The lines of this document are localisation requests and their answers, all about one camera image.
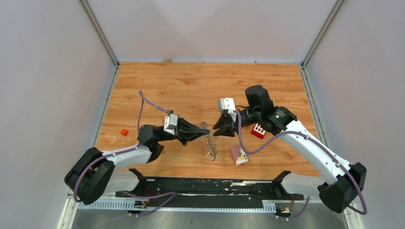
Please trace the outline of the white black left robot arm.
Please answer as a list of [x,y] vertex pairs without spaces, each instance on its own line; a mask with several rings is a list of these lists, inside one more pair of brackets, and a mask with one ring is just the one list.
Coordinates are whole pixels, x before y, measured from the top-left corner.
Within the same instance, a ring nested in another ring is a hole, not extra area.
[[165,118],[163,126],[143,125],[139,128],[138,142],[130,147],[112,151],[100,151],[92,147],[84,152],[64,178],[73,191],[76,202],[86,205],[94,203],[107,193],[129,191],[135,197],[146,192],[143,176],[130,166],[147,164],[162,153],[162,141],[178,140],[183,146],[210,131],[195,126],[183,118]]

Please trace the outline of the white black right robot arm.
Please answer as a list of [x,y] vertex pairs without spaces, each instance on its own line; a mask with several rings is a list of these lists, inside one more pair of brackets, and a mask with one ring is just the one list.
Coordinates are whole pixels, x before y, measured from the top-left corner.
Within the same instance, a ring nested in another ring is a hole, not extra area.
[[[360,162],[350,163],[328,149],[287,108],[275,106],[267,89],[253,85],[245,90],[248,106],[237,110],[233,98],[221,98],[218,110],[221,116],[214,125],[214,136],[238,136],[239,145],[246,154],[256,154],[267,145],[281,139],[299,152],[319,172],[319,177],[303,176],[287,171],[273,185],[273,194],[285,199],[290,194],[318,197],[336,213],[349,208],[366,215],[368,209],[362,194],[367,169]],[[246,149],[242,127],[258,124],[271,133],[272,138],[256,150]]]

